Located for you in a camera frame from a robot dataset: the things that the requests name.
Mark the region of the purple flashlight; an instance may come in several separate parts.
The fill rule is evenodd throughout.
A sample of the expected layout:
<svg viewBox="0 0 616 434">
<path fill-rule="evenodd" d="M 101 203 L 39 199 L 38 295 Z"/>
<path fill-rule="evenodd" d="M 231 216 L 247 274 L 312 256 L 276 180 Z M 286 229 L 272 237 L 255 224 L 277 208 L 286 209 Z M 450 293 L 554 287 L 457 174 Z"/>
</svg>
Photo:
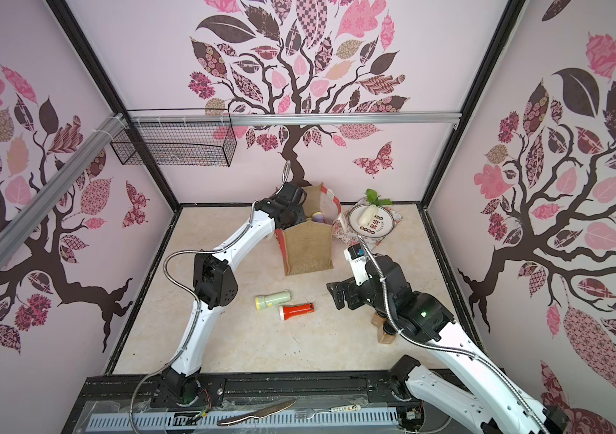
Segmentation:
<svg viewBox="0 0 616 434">
<path fill-rule="evenodd" d="M 318 222 L 318 224 L 325 224 L 326 218 L 323 213 L 314 213 L 311 217 L 313 222 Z"/>
</svg>

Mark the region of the brown jute tote bag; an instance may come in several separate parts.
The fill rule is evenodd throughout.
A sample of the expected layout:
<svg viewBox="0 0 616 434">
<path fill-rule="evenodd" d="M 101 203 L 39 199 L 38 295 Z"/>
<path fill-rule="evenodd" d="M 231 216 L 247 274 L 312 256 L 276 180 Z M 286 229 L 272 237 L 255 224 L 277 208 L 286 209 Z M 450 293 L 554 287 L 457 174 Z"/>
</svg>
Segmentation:
<svg viewBox="0 0 616 434">
<path fill-rule="evenodd" d="M 325 184 L 306 188 L 303 204 L 306 221 L 285 230 L 276 230 L 275 238 L 282 253 L 284 275 L 294 276 L 333 268 L 332 225 L 340 217 L 340 200 Z M 326 222 L 318 224 L 311 218 L 323 213 Z"/>
</svg>

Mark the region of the light green flashlight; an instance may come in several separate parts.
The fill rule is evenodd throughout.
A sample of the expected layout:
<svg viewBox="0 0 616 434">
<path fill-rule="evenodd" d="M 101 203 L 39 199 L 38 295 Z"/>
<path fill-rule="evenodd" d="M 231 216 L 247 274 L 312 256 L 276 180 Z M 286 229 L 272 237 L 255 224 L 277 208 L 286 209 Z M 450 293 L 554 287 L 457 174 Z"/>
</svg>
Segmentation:
<svg viewBox="0 0 616 434">
<path fill-rule="evenodd" d="M 268 309 L 287 303 L 292 300 L 292 295 L 288 290 L 276 292 L 270 295 L 261 295 L 255 297 L 255 307 L 257 310 Z"/>
</svg>

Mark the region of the red flashlight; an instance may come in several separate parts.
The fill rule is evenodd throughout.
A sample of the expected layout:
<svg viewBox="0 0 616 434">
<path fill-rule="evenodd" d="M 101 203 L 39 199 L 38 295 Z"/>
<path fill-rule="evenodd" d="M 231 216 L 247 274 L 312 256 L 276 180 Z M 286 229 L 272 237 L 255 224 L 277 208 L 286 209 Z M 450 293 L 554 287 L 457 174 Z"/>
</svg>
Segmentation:
<svg viewBox="0 0 616 434">
<path fill-rule="evenodd" d="M 296 316 L 304 316 L 315 312 L 315 306 L 313 303 L 305 303 L 302 305 L 283 305 L 279 308 L 280 318 L 286 321 Z"/>
</svg>

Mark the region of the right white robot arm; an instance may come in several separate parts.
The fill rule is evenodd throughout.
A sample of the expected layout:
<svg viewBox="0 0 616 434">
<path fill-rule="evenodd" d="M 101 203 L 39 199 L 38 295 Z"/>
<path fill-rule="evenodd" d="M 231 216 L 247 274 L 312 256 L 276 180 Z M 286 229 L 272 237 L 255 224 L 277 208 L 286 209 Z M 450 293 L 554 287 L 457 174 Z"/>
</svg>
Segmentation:
<svg viewBox="0 0 616 434">
<path fill-rule="evenodd" d="M 364 241 L 344 251 L 352 276 L 327 286 L 337 309 L 372 307 L 386 336 L 423 348 L 452 372 L 450 383 L 412 356 L 389 370 L 398 401 L 423 401 L 473 433 L 565 433 L 569 419 L 558 405 L 544 405 L 508 378 L 479 349 L 436 297 L 412 289 L 398 263 L 375 254 Z"/>
</svg>

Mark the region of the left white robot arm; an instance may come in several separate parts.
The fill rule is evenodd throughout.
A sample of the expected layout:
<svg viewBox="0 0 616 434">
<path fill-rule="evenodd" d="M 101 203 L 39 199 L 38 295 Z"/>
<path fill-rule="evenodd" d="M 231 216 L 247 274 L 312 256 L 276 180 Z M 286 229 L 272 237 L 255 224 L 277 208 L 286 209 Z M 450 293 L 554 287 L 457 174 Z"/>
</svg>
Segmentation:
<svg viewBox="0 0 616 434">
<path fill-rule="evenodd" d="M 166 279 L 192 296 L 193 309 L 173 357 L 143 381 L 158 378 L 161 389 L 172 395 L 177 405 L 188 407 L 199 399 L 204 350 L 218 318 L 237 296 L 235 272 L 241 262 L 277 229 L 289 228 L 305 218 L 302 205 L 306 193 L 289 182 L 291 173 L 291 165 L 286 163 L 278 190 L 254 202 L 245 224 L 219 246 L 212 250 L 175 251 L 163 263 Z M 194 257 L 190 285 L 176 280 L 169 272 L 170 262 L 185 255 Z"/>
</svg>

